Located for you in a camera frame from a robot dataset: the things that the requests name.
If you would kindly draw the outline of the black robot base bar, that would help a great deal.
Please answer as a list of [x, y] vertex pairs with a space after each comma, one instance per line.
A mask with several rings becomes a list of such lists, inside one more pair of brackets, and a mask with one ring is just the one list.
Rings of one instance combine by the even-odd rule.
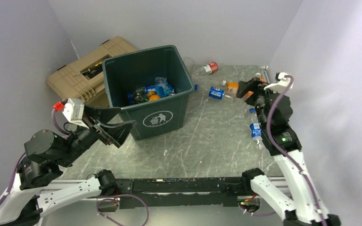
[[258, 195], [243, 177], [117, 178], [99, 198], [116, 198], [121, 209], [221, 205], [237, 207]]

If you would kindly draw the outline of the crushed clear blue label bottle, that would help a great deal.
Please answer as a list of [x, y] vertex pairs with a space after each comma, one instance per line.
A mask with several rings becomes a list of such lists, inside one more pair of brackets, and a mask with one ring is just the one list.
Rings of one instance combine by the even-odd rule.
[[175, 94], [174, 88], [168, 83], [165, 77], [155, 78], [155, 91], [161, 98]]

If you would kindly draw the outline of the amber orange tea bottle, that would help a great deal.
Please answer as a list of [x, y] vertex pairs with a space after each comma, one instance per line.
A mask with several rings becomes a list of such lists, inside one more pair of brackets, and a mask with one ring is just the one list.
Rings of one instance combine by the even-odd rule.
[[147, 93], [147, 97], [149, 101], [155, 101], [155, 100], [159, 100], [161, 97], [155, 92], [155, 91], [149, 91]]

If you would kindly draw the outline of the orange juice bottle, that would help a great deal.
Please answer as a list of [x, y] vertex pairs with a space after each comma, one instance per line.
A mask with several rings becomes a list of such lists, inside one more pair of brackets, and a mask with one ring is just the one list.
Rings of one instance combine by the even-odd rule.
[[237, 82], [226, 82], [225, 90], [228, 94], [236, 94], [239, 88], [239, 84]]

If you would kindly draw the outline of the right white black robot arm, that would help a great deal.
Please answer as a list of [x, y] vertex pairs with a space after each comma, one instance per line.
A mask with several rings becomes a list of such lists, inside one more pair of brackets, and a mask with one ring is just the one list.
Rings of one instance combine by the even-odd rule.
[[286, 75], [272, 84], [252, 78], [239, 81], [238, 85], [236, 97], [254, 106], [264, 146], [281, 169], [292, 196], [285, 195], [258, 168], [243, 172], [242, 192], [263, 198], [285, 226], [341, 225], [339, 216], [331, 214], [318, 195], [304, 161], [302, 145], [289, 125], [293, 109], [285, 93], [293, 85], [293, 76]]

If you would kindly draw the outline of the large orange label bottle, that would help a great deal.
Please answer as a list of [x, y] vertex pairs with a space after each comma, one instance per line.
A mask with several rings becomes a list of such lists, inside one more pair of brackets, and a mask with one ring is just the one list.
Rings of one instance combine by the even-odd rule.
[[[262, 77], [260, 73], [256, 73], [255, 77], [258, 78], [261, 82], [266, 82], [264, 77]], [[249, 92], [246, 93], [245, 98], [248, 99], [252, 95], [253, 95], [253, 92], [249, 91]]]

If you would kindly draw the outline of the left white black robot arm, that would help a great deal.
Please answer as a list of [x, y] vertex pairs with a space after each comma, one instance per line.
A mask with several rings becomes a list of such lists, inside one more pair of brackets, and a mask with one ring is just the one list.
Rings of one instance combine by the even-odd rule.
[[68, 123], [77, 126], [76, 130], [59, 135], [43, 129], [25, 143], [25, 152], [0, 196], [0, 226], [33, 226], [52, 211], [84, 198], [118, 194], [115, 177], [109, 170], [74, 186], [41, 194], [62, 175], [61, 167], [71, 167], [97, 141], [121, 147], [135, 125], [134, 120], [110, 123], [121, 112], [119, 107], [96, 108], [68, 99], [55, 104], [51, 115], [58, 111]]

